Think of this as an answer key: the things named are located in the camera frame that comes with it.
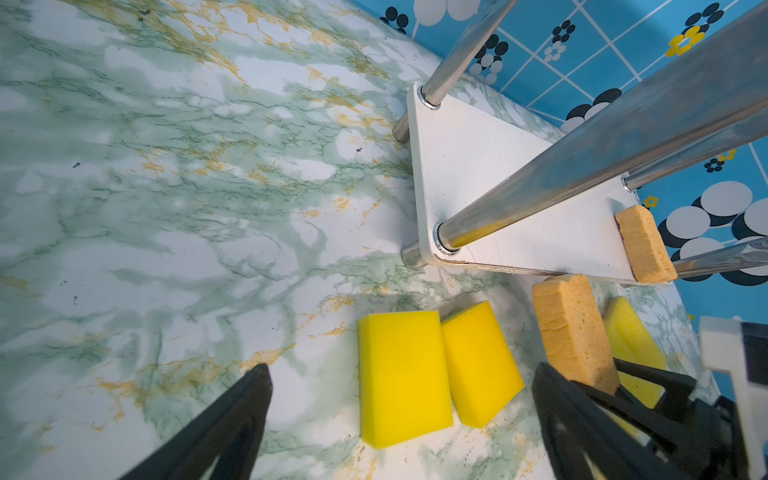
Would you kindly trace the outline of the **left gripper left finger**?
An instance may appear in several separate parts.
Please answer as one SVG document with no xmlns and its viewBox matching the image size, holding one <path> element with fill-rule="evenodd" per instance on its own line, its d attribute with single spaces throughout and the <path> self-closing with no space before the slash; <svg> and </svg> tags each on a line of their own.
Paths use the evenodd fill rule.
<svg viewBox="0 0 768 480">
<path fill-rule="evenodd" d="M 264 435 L 273 384 L 258 364 L 206 410 L 123 475 L 125 479 L 249 479 Z"/>
</svg>

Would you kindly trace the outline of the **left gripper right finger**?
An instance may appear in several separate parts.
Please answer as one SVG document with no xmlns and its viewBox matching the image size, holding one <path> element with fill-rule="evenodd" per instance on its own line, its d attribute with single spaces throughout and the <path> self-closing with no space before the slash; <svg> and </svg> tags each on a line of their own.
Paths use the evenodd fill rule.
<svg viewBox="0 0 768 480">
<path fill-rule="evenodd" d="M 577 385 L 548 363 L 537 366 L 533 398 L 542 439 L 557 479 L 684 479 L 630 437 Z"/>
</svg>

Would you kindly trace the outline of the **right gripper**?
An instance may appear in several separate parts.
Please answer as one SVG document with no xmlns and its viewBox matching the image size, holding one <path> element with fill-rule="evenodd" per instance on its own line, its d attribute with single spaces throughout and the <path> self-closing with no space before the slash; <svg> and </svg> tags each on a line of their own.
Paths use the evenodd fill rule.
<svg viewBox="0 0 768 480">
<path fill-rule="evenodd" d="M 633 380 L 662 389 L 656 403 L 645 406 L 628 388 L 616 391 L 622 412 L 619 417 L 649 437 L 651 453 L 691 479 L 749 479 L 749 468 L 766 465 L 760 454 L 748 458 L 746 438 L 736 404 L 719 397 L 710 405 L 692 399 L 696 380 L 690 376 L 615 361 L 617 370 Z"/>
</svg>

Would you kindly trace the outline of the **orange sponge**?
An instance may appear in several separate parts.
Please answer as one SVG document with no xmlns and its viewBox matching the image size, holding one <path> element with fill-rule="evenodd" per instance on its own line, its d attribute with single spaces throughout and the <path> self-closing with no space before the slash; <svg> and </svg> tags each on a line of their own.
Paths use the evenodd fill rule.
<svg viewBox="0 0 768 480">
<path fill-rule="evenodd" d="M 532 295 L 549 364 L 570 381 L 615 394 L 618 371 L 588 278 L 551 277 L 534 285 Z"/>
<path fill-rule="evenodd" d="M 651 212 L 635 205 L 615 215 L 635 280 L 659 284 L 678 278 Z"/>
</svg>

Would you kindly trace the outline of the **yellow sponge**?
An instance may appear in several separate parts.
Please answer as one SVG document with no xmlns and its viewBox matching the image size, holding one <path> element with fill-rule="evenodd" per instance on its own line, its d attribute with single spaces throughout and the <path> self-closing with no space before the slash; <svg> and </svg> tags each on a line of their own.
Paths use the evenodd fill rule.
<svg viewBox="0 0 768 480">
<path fill-rule="evenodd" d="M 370 314 L 358 322 L 360 429 L 381 450 L 453 425 L 439 313 Z"/>
<path fill-rule="evenodd" d="M 441 324 L 451 397 L 462 424 L 482 429 L 524 389 L 488 301 Z"/>
</svg>

